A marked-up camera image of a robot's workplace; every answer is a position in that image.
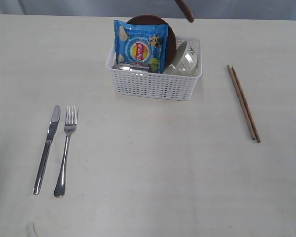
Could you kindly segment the silver foil packet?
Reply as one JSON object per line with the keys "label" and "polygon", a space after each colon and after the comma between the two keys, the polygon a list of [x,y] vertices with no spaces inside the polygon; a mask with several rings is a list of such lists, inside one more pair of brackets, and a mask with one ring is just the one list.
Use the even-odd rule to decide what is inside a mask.
{"label": "silver foil packet", "polygon": [[117,69],[131,72],[149,72],[150,66],[142,63],[118,63]]}

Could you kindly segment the silver metal table knife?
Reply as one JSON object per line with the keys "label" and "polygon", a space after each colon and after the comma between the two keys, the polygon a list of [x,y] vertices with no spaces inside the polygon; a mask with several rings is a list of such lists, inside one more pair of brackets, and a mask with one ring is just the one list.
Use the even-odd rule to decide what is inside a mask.
{"label": "silver metal table knife", "polygon": [[47,165],[47,159],[48,159],[48,155],[49,155],[49,151],[50,151],[52,141],[54,139],[55,133],[56,133],[57,128],[58,128],[58,124],[59,124],[59,120],[60,120],[60,114],[61,114],[60,106],[56,105],[54,107],[52,117],[51,117],[51,120],[50,120],[50,123],[49,123],[47,137],[46,137],[46,141],[45,141],[45,144],[44,144],[40,164],[39,164],[38,171],[37,171],[37,177],[36,177],[35,184],[34,184],[34,189],[33,189],[33,194],[34,195],[38,195],[40,193],[40,190],[41,190],[43,177],[44,177],[44,173],[45,173],[45,168],[46,168],[46,165]]}

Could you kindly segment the silver metal fork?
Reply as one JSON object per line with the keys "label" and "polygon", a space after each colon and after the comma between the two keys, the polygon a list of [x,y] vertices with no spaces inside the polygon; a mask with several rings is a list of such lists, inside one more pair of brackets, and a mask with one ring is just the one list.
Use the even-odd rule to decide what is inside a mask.
{"label": "silver metal fork", "polygon": [[63,197],[66,191],[66,168],[71,135],[76,131],[78,118],[78,109],[75,105],[66,106],[66,116],[64,124],[64,132],[66,134],[62,163],[59,170],[58,179],[54,189],[54,196]]}

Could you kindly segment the white ceramic bowl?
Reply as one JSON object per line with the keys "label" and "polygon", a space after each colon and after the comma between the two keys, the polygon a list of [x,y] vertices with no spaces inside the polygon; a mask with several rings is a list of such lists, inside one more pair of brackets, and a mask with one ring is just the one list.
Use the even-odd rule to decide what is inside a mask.
{"label": "white ceramic bowl", "polygon": [[183,41],[177,48],[171,64],[165,68],[164,74],[187,76],[194,75],[198,64],[198,52],[187,41]]}

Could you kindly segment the brown round wooden plate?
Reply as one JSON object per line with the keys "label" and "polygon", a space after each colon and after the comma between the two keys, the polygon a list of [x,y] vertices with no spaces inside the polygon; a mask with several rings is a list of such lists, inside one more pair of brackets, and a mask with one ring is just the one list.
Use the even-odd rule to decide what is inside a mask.
{"label": "brown round wooden plate", "polygon": [[176,47],[177,47],[175,34],[172,28],[169,26],[169,24],[162,18],[155,15],[150,15],[150,14],[135,16],[130,20],[128,20],[127,23],[133,24],[133,25],[161,25],[161,24],[168,25],[165,68],[168,67],[175,57]]}

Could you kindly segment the white perforated plastic basket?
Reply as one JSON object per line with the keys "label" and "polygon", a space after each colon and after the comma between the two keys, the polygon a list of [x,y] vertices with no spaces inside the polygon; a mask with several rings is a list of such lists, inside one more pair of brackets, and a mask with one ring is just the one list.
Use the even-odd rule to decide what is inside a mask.
{"label": "white perforated plastic basket", "polygon": [[197,67],[191,77],[115,69],[113,67],[115,64],[115,44],[112,44],[106,61],[106,68],[111,73],[115,93],[157,99],[189,100],[198,79],[202,75],[202,44],[198,38],[177,36],[176,46],[179,46],[183,41],[187,41],[198,56]]}

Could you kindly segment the dark red wooden spoon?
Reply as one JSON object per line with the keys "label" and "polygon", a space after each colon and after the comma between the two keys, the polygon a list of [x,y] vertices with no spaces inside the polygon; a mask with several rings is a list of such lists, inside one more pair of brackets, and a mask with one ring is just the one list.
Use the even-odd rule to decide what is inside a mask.
{"label": "dark red wooden spoon", "polygon": [[189,9],[188,5],[185,3],[184,0],[175,0],[176,4],[178,5],[178,7],[180,8],[180,10],[182,11],[182,13],[184,14],[184,16],[186,17],[186,19],[188,20],[188,22],[192,23],[194,22],[194,16],[191,12],[191,10]]}

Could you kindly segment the blue chips snack bag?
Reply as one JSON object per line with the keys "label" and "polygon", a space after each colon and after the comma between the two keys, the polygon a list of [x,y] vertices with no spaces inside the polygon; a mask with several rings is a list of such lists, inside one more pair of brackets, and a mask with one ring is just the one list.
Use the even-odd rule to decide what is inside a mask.
{"label": "blue chips snack bag", "polygon": [[162,73],[166,63],[168,25],[134,25],[114,20],[117,63],[148,64],[153,73]]}

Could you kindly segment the wooden chopstick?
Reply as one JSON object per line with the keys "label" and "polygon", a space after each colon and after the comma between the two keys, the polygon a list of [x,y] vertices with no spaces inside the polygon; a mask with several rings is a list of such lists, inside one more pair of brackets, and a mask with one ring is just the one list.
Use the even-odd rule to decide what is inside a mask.
{"label": "wooden chopstick", "polygon": [[249,129],[249,133],[250,133],[250,137],[252,140],[255,140],[256,136],[255,136],[255,133],[254,133],[254,130],[253,130],[253,127],[251,125],[251,122],[250,122],[250,119],[249,119],[249,115],[248,115],[248,112],[247,112],[247,109],[245,107],[245,104],[244,104],[244,101],[243,101],[243,97],[241,95],[241,92],[240,92],[240,89],[239,89],[239,86],[236,82],[236,78],[235,78],[235,75],[233,73],[233,70],[232,68],[227,65],[227,69],[229,71],[229,75],[230,75],[230,78],[231,78],[231,81],[232,81],[232,84],[234,86],[234,89],[235,89],[235,92],[237,94],[237,97],[238,97],[238,100],[239,100],[239,103],[240,103],[240,106],[241,106],[241,109],[242,109],[242,112],[244,114],[244,118],[245,118],[245,121],[246,121],[246,124],[247,124],[247,127]]}
{"label": "wooden chopstick", "polygon": [[233,70],[233,73],[234,73],[235,78],[236,78],[236,82],[237,82],[237,84],[238,84],[238,86],[239,86],[239,89],[240,89],[241,95],[242,95],[242,97],[243,97],[243,101],[244,101],[245,107],[246,107],[246,109],[247,109],[247,112],[248,112],[248,115],[249,115],[249,119],[250,119],[251,125],[252,125],[252,127],[253,127],[253,130],[254,130],[255,136],[256,136],[255,140],[256,140],[258,143],[260,143],[260,142],[261,142],[261,139],[260,139],[260,136],[259,136],[259,134],[258,134],[258,131],[257,131],[256,125],[255,125],[255,122],[254,122],[254,119],[253,119],[253,116],[252,116],[252,114],[251,114],[251,111],[250,111],[250,108],[249,108],[249,104],[248,104],[248,102],[247,102],[247,100],[246,100],[245,93],[244,93],[244,91],[243,91],[243,89],[242,89],[242,86],[241,86],[241,84],[240,84],[240,80],[239,80],[239,78],[238,78],[238,76],[237,76],[237,73],[236,73],[235,68],[234,68],[233,66],[230,66],[230,67],[231,67],[232,70]]}

